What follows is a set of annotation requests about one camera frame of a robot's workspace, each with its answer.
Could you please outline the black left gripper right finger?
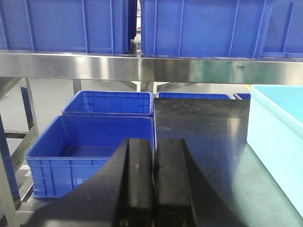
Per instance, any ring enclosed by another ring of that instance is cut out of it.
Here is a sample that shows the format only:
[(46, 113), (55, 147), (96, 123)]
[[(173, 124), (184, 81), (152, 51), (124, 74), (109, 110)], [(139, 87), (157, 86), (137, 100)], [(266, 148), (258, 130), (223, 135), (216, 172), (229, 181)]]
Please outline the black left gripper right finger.
[(184, 139), (158, 143), (153, 176), (155, 226), (245, 226), (199, 169)]

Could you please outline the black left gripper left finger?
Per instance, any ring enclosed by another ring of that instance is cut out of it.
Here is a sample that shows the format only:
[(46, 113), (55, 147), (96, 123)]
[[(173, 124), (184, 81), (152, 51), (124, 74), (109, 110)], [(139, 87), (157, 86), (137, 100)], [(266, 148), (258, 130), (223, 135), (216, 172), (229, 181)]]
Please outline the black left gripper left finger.
[(90, 179), (36, 210), (26, 226), (152, 226), (152, 150), (149, 141), (124, 139)]

